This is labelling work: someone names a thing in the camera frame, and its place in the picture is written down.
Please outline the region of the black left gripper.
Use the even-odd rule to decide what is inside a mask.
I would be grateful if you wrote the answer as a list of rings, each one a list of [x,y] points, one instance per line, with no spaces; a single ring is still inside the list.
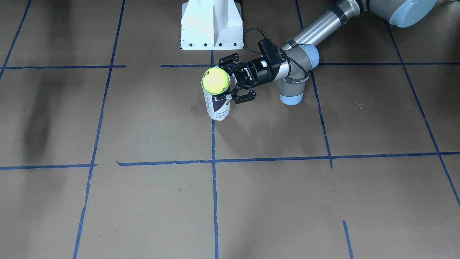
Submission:
[[[257,94],[252,88],[273,82],[279,72],[279,61],[258,58],[240,62],[239,54],[230,54],[219,60],[217,67],[227,74],[242,73],[240,81],[245,87],[230,86],[225,93],[225,100],[235,104],[253,101]]]

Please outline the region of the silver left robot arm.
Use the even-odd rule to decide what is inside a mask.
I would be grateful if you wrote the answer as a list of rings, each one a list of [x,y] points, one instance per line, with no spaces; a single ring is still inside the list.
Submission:
[[[343,27],[353,17],[370,12],[400,28],[410,27],[424,18],[435,0],[339,0],[319,15],[283,46],[276,46],[267,34],[258,42],[259,58],[240,62],[237,54],[220,59],[218,66],[235,79],[235,87],[216,95],[216,100],[233,100],[236,104],[254,100],[254,88],[275,82],[280,100],[297,105],[303,98],[309,71],[317,67],[317,45]]]

